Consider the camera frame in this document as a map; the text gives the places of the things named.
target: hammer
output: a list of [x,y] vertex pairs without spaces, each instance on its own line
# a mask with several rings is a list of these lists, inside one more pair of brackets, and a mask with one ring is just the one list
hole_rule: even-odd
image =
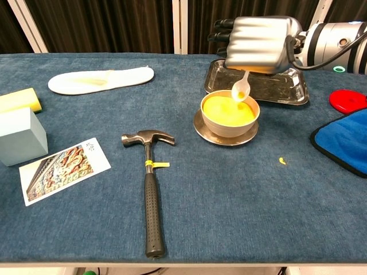
[[165,254],[161,223],[159,221],[158,185],[153,173],[152,143],[162,141],[174,146],[174,138],[168,133],[157,130],[143,130],[136,135],[123,135],[122,144],[127,147],[132,144],[143,144],[145,149],[145,221],[146,221],[146,248],[148,258],[159,258]]

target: black curtain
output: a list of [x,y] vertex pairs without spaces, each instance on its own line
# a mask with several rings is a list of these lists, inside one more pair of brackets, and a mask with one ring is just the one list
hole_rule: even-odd
[[171,0],[26,3],[49,52],[174,52]]
[[225,44],[209,43],[214,22],[239,16],[287,15],[308,29],[318,0],[189,0],[189,53],[215,53]]
[[33,53],[6,0],[0,1],[0,53]]
[[367,21],[367,0],[334,0],[325,22]]

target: light blue foam block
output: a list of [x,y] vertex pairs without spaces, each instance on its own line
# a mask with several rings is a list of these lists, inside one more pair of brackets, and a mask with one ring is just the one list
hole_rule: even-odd
[[0,113],[0,160],[6,166],[48,153],[46,132],[29,108]]

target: saucer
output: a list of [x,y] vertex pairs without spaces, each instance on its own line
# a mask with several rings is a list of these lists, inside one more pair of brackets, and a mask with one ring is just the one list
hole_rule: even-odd
[[252,140],[259,130],[259,123],[255,121],[254,125],[243,135],[237,137],[222,137],[211,132],[202,119],[201,110],[198,110],[194,117],[194,127],[196,132],[205,140],[223,146],[241,145]]

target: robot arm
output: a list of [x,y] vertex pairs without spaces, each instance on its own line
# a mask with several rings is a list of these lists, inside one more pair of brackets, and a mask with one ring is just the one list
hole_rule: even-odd
[[238,17],[220,20],[209,41],[229,42],[227,68],[275,74],[291,65],[367,74],[367,24],[318,23],[303,32],[291,17]]

